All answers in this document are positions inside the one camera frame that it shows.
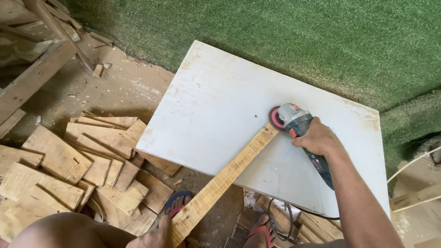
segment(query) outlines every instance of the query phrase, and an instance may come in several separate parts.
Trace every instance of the hand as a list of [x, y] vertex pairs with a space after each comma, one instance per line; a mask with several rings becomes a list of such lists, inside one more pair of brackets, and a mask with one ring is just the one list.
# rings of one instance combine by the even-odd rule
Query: hand
[[312, 119], [306, 134], [295, 138], [291, 144], [295, 147], [304, 147], [314, 154], [324, 156], [332, 152], [344, 151], [344, 147], [335, 133], [329, 127], [323, 125], [318, 117]]
[[172, 245], [171, 229], [172, 218], [164, 215], [161, 217], [159, 225], [130, 241], [126, 248], [170, 248]]

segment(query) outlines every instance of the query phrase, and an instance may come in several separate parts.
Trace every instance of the red flip-flop strap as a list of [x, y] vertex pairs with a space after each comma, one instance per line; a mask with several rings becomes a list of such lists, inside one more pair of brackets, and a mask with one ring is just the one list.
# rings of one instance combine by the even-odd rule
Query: red flip-flop strap
[[185, 207], [184, 204], [179, 205], [177, 208], [173, 209], [173, 211], [171, 211], [168, 215], [173, 218], [173, 216], [175, 216], [179, 211], [181, 211], [181, 209], [183, 209]]
[[248, 240], [249, 237], [251, 237], [251, 235], [259, 233], [259, 232], [264, 232], [265, 236], [266, 236], [266, 242], [268, 243], [268, 248], [271, 248], [271, 236], [269, 235], [269, 230], [266, 226], [262, 225], [260, 227], [256, 227], [253, 230], [250, 231], [250, 234], [247, 236], [247, 239], [245, 240], [245, 242]]

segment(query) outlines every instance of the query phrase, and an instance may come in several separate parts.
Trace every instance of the grinder disc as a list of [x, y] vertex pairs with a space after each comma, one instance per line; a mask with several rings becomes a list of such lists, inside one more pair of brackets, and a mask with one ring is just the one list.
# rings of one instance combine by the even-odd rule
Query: grinder disc
[[286, 130], [283, 128], [283, 121], [280, 119], [279, 117], [279, 113], [277, 112], [277, 110], [279, 109], [280, 106], [275, 106], [274, 108], [271, 109], [271, 111], [269, 112], [269, 121], [271, 122], [271, 124], [281, 130], [286, 132]]

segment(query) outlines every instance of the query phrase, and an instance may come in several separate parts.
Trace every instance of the power cord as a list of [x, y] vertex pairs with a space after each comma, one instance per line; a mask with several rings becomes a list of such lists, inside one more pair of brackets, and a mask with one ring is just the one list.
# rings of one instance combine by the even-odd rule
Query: power cord
[[[291, 226], [289, 227], [288, 236], [287, 236], [286, 238], [282, 238], [282, 237], [279, 235], [279, 233], [277, 232], [276, 222], [274, 221], [274, 218], [271, 217], [271, 213], [269, 212], [269, 210], [270, 210], [270, 206], [271, 206], [271, 203], [273, 202], [273, 200], [274, 200], [274, 198], [272, 198], [272, 199], [269, 201], [269, 203], [268, 203], [268, 212], [267, 212], [268, 217], [269, 217], [270, 220], [272, 220], [272, 222], [273, 222], [273, 224], [274, 224], [274, 231], [275, 231], [275, 233], [276, 233], [276, 237], [277, 237], [278, 239], [280, 239], [281, 241], [287, 241], [287, 240], [289, 239], [290, 235], [291, 235], [291, 232], [292, 232], [292, 226], [294, 225], [294, 218], [293, 218], [293, 216], [292, 216], [291, 206], [290, 206], [288, 203], [284, 202], [284, 203], [285, 203], [285, 207], [288, 208], [288, 212], [289, 212], [289, 218], [290, 218]], [[320, 217], [320, 218], [323, 218], [323, 219], [334, 220], [334, 221], [338, 221], [338, 220], [340, 220], [340, 217], [335, 217], [335, 218], [327, 217], [327, 216], [324, 216], [324, 215], [321, 215], [321, 214], [317, 214], [317, 213], [310, 212], [310, 211], [305, 210], [305, 209], [302, 209], [302, 208], [300, 208], [300, 207], [296, 207], [296, 208], [300, 209], [300, 210], [303, 211], [303, 212], [306, 212], [306, 213], [308, 213], [308, 214], [315, 215], [315, 216]]]

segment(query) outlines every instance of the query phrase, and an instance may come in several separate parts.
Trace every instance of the white painted plywood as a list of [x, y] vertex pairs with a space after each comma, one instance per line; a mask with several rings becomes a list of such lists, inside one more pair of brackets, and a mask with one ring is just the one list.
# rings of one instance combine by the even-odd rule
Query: white painted plywood
[[[194, 41], [137, 148], [216, 175], [268, 121], [292, 102], [321, 118], [390, 215], [377, 110]], [[258, 192], [339, 215], [335, 193], [288, 133], [278, 134], [235, 181]]]

